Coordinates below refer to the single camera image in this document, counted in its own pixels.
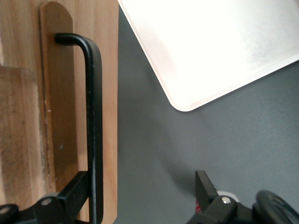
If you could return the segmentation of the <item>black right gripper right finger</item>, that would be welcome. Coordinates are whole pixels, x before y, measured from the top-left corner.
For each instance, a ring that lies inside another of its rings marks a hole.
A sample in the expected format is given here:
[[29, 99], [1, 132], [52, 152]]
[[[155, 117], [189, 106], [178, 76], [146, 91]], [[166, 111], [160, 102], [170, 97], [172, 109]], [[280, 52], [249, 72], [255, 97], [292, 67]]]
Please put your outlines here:
[[200, 211], [189, 224], [254, 224], [252, 210], [234, 198], [220, 196], [203, 170], [195, 172], [195, 197]]

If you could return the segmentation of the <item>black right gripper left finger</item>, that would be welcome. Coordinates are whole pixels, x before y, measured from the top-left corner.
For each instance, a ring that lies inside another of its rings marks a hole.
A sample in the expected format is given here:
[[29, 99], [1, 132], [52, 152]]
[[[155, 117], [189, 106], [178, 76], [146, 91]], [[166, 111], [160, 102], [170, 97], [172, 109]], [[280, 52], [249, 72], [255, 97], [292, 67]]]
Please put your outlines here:
[[88, 198], [88, 172], [80, 171], [57, 196], [46, 196], [31, 207], [0, 206], [2, 224], [84, 224], [77, 216]]

